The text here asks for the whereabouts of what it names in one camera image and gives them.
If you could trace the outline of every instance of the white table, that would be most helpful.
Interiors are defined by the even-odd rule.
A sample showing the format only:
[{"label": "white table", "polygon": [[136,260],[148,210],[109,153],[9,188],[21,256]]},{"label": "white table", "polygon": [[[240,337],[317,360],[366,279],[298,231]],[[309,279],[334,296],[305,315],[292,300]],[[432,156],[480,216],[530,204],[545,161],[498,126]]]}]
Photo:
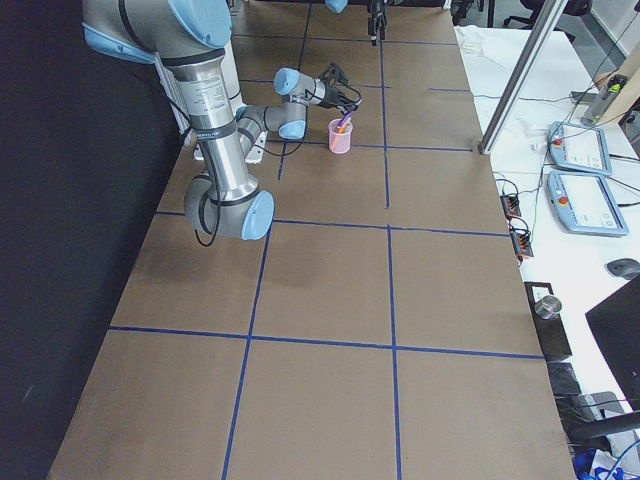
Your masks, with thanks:
[{"label": "white table", "polygon": [[[529,32],[464,27],[457,29],[457,35],[484,130],[498,100],[478,95],[499,97],[502,94]],[[560,99],[567,97],[571,90],[584,91],[590,84],[590,76],[566,36],[555,32],[535,65],[521,98]],[[521,191],[536,188],[545,158],[549,125],[566,120],[572,108],[569,99],[554,103],[520,100],[491,154],[496,178],[513,181]],[[576,109],[572,123],[580,123],[585,109],[584,106]],[[603,128],[611,153],[635,157],[617,123]],[[615,178],[640,187],[640,163],[616,159],[612,159],[612,163]],[[545,174],[551,168],[545,167]],[[638,193],[612,181],[609,186],[618,203],[640,200]],[[610,390],[624,398],[593,338],[585,313],[626,283],[622,278],[611,276],[605,270],[606,263],[622,257],[640,260],[640,206],[622,209],[631,232],[628,236],[606,238],[563,231],[549,204],[546,175],[537,208],[535,194],[522,195],[520,200],[523,217],[530,226],[535,224],[532,244],[535,257],[523,262],[520,268],[523,281],[551,283],[562,301],[562,320],[573,351],[570,360],[583,392]],[[623,408],[630,411],[626,403]]]}]

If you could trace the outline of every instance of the metal post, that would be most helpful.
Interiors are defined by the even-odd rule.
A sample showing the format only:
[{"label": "metal post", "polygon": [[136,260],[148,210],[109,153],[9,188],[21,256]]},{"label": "metal post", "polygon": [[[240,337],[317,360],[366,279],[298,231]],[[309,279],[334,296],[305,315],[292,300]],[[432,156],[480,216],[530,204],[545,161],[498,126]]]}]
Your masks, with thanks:
[{"label": "metal post", "polygon": [[500,98],[498,107],[489,122],[487,131],[480,141],[480,153],[483,155],[491,153],[496,140],[500,136],[504,125],[507,123],[511,112],[515,107],[516,100],[518,100],[520,91],[522,90],[522,87],[535,64],[535,61],[538,59],[547,38],[549,38],[549,35],[553,32],[553,29],[558,23],[558,19],[560,18],[560,15],[562,15],[562,11],[567,5],[567,2],[568,0],[546,0],[544,2],[540,15],[533,26],[531,35],[529,36],[529,40],[527,40],[527,43],[522,50],[518,63],[516,63],[513,73],[511,74],[511,78],[504,89],[502,98]]}]

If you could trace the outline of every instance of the light blue cap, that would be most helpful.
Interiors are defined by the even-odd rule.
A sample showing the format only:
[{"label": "light blue cap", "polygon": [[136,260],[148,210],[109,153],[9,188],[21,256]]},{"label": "light blue cap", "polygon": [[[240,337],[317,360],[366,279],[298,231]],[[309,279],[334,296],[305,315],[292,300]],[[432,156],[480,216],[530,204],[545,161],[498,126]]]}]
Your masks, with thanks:
[{"label": "light blue cap", "polygon": [[100,30],[96,30],[86,23],[82,23],[82,26],[84,27],[84,39],[87,45],[96,52],[119,58],[120,60],[127,60],[128,62],[153,63],[156,60],[156,57],[152,53],[145,52],[138,47],[124,43]]},{"label": "light blue cap", "polygon": [[280,138],[286,140],[300,140],[304,137],[304,131],[307,128],[307,122],[304,120],[294,120],[293,122],[285,123],[278,130]]},{"label": "light blue cap", "polygon": [[260,240],[264,237],[271,227],[274,211],[273,196],[269,192],[258,193],[244,217],[242,239]]},{"label": "light blue cap", "polygon": [[231,40],[231,13],[225,0],[169,0],[180,25],[205,47],[223,48]]},{"label": "light blue cap", "polygon": [[298,84],[300,72],[293,68],[281,68],[273,79],[273,86],[278,95],[288,95]]},{"label": "light blue cap", "polygon": [[348,0],[325,0],[324,3],[333,13],[341,13],[349,2]]}]

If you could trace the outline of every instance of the computer mouse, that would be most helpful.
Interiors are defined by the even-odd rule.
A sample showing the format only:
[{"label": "computer mouse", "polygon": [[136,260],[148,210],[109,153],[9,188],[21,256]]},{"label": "computer mouse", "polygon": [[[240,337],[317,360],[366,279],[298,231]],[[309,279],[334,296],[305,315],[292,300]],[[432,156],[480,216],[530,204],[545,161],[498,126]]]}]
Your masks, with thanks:
[{"label": "computer mouse", "polygon": [[607,270],[616,277],[633,280],[640,275],[640,263],[633,258],[620,258],[607,263]]}]

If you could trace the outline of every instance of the black panel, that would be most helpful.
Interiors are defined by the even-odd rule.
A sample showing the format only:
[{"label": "black panel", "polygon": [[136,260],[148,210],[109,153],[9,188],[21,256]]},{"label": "black panel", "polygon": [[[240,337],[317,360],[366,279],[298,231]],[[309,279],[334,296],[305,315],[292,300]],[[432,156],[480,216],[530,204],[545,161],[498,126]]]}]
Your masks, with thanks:
[{"label": "black panel", "polygon": [[640,410],[640,277],[589,311],[587,320],[620,388]]},{"label": "black panel", "polygon": [[178,153],[81,3],[0,3],[0,479],[45,478]]}]

